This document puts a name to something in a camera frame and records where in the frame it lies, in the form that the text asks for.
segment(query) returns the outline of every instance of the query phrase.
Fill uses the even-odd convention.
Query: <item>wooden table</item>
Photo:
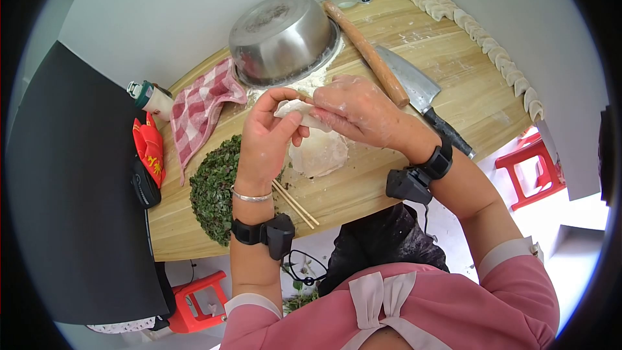
[[[482,54],[477,43],[453,21],[434,21],[410,0],[373,0],[357,4],[344,13],[372,44],[390,48],[436,80],[442,91],[434,98],[434,109],[477,152],[474,161],[485,158],[518,136],[532,121],[523,109],[523,98],[515,98],[501,74]],[[359,74],[379,85],[375,75],[363,66],[361,55],[343,35],[346,47],[328,69],[327,82],[336,74]],[[176,95],[223,58],[228,48],[214,53],[177,81],[169,90]],[[410,105],[404,111],[420,116]],[[164,137],[162,202],[149,210],[149,229],[156,261],[175,261],[228,253],[201,229],[190,205],[189,178],[205,155],[222,141],[240,134],[248,109],[227,103],[218,127],[185,170],[185,183],[179,185],[180,167],[172,141],[170,125],[160,129]],[[349,159],[330,175],[308,180],[287,168],[283,183],[289,192],[320,222],[311,230],[275,194],[279,211],[292,217],[296,236],[306,236],[339,226],[398,202],[385,196],[386,175],[408,161],[399,152],[349,144]]]

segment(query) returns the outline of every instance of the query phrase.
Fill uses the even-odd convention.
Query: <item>upside-down metal bowl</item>
[[[249,86],[291,84],[328,61],[339,27],[315,0],[264,0],[231,28],[229,50]]]

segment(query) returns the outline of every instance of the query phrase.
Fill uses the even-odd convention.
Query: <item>hand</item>
[[[399,108],[376,84],[363,76],[342,74],[315,90],[317,107],[309,115],[348,138],[377,147],[400,147],[400,130],[410,115]]]
[[[287,144],[296,147],[308,138],[309,128],[300,126],[302,115],[293,111],[283,119],[274,111],[282,100],[312,102],[290,88],[267,90],[248,113],[242,130],[235,190],[246,196],[263,196],[272,190],[271,183],[281,172]]]

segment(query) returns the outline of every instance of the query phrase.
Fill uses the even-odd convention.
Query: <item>silver bracelet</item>
[[[266,196],[260,196],[258,198],[253,198],[252,196],[244,196],[243,194],[239,194],[237,193],[234,189],[233,189],[233,185],[231,186],[231,193],[233,193],[233,196],[237,197],[240,200],[244,200],[244,201],[249,201],[251,203],[258,203],[260,201],[266,201],[268,199],[272,198],[272,192],[270,192],[269,194],[267,194]]]

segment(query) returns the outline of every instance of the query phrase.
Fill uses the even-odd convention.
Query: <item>black cord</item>
[[[425,207],[425,214],[424,214],[424,218],[425,218],[425,223],[424,223],[424,234],[427,235],[427,213],[428,211],[430,211],[430,207],[427,206],[427,204],[424,204]]]
[[[177,293],[181,292],[182,289],[184,289],[186,286],[190,285],[190,283],[192,283],[192,281],[194,280],[194,267],[197,266],[197,264],[193,263],[192,260],[190,260],[190,266],[192,266],[192,277],[190,278],[190,282],[186,283],[186,285],[184,285],[181,288],[179,288],[177,290],[177,292],[173,293],[173,296],[175,296]]]
[[[322,262],[320,262],[319,260],[317,260],[315,257],[313,257],[313,256],[311,256],[311,255],[309,255],[309,254],[307,254],[305,252],[301,252],[300,250],[296,250],[296,249],[291,250],[291,251],[289,251],[289,254],[287,255],[287,261],[289,263],[289,269],[290,270],[286,270],[286,272],[287,272],[287,274],[289,274],[289,276],[291,278],[293,278],[294,281],[300,281],[301,283],[303,283],[303,284],[305,284],[307,286],[311,286],[311,285],[315,284],[316,281],[323,280],[326,277],[326,273],[324,273],[323,275],[319,276],[318,278],[313,278],[313,277],[310,277],[310,276],[307,276],[304,279],[303,278],[299,278],[298,275],[296,275],[296,273],[294,272],[294,269],[292,268],[292,253],[293,252],[301,253],[301,254],[306,255],[307,257],[311,258],[313,261],[316,261],[317,263],[319,263],[322,266],[322,268],[324,268],[325,272],[328,269],[326,269],[324,264]],[[285,259],[285,257],[283,257],[281,259],[281,267],[282,268],[284,268],[284,266],[283,266],[283,260],[284,259]]]

